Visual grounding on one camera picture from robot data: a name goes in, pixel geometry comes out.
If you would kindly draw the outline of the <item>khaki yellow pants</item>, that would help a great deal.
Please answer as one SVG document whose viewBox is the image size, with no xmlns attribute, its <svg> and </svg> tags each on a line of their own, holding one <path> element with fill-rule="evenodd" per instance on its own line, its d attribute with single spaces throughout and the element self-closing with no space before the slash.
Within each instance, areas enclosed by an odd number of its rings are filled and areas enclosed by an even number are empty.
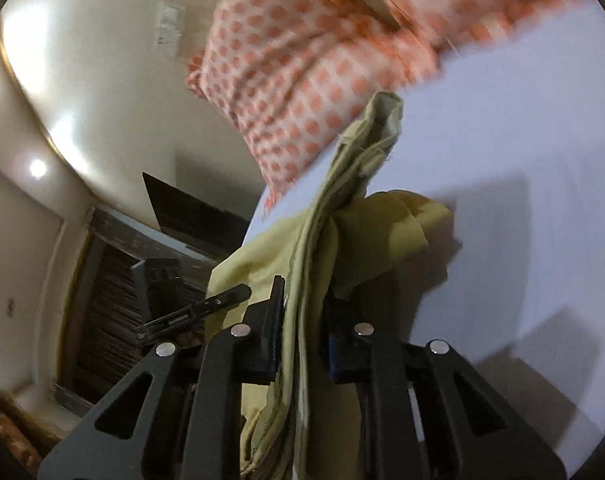
<svg viewBox="0 0 605 480">
<path fill-rule="evenodd" d="M 214 268 L 207 292 L 246 284 L 255 300 L 286 282 L 283 356 L 275 382 L 243 390 L 245 479 L 355 479 L 361 410 L 353 385 L 335 385 L 319 358 L 325 296 L 357 286 L 424 252 L 450 217 L 446 206 L 407 192 L 368 194 L 401 131 L 403 102 L 378 92 L 342 133 L 331 167 L 304 211 L 278 220 Z"/>
</svg>

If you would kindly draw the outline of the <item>dark laptop screen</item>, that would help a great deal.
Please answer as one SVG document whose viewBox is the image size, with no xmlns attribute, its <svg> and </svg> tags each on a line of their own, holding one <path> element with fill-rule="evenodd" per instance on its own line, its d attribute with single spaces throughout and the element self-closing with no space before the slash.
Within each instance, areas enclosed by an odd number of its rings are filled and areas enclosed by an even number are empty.
<svg viewBox="0 0 605 480">
<path fill-rule="evenodd" d="M 246 219 L 211 206 L 147 172 L 142 178 L 162 233 L 219 258 L 242 246 L 249 226 Z"/>
</svg>

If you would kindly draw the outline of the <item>light blue bed sheet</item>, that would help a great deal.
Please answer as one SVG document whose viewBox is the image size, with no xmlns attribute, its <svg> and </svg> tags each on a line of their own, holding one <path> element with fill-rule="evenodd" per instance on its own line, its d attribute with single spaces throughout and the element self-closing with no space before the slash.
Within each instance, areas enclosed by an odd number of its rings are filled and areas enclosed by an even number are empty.
<svg viewBox="0 0 605 480">
<path fill-rule="evenodd" d="M 335 294 L 403 342 L 447 341 L 575 474 L 605 437 L 605 11 L 578 0 L 397 96 L 400 136 L 366 191 L 450 217 L 424 252 Z M 246 244 L 311 205 L 338 142 Z"/>
</svg>

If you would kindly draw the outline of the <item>pink polka dot pillow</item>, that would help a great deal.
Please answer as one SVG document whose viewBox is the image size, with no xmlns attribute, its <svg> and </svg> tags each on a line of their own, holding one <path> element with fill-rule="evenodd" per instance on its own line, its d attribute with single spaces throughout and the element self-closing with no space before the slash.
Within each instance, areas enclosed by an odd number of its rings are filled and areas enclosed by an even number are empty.
<svg viewBox="0 0 605 480">
<path fill-rule="evenodd" d="M 275 205 L 378 91 L 424 84 L 575 0 L 220 0 L 188 90 L 242 135 Z"/>
</svg>

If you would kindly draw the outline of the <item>white wall switch panel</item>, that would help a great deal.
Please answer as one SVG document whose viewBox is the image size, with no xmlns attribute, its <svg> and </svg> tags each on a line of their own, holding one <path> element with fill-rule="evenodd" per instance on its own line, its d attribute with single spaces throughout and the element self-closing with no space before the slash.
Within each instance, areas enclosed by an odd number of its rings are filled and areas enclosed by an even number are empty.
<svg viewBox="0 0 605 480">
<path fill-rule="evenodd" d="M 154 25 L 154 48 L 163 55 L 176 58 L 184 30 L 185 8 L 181 3 L 160 0 Z"/>
</svg>

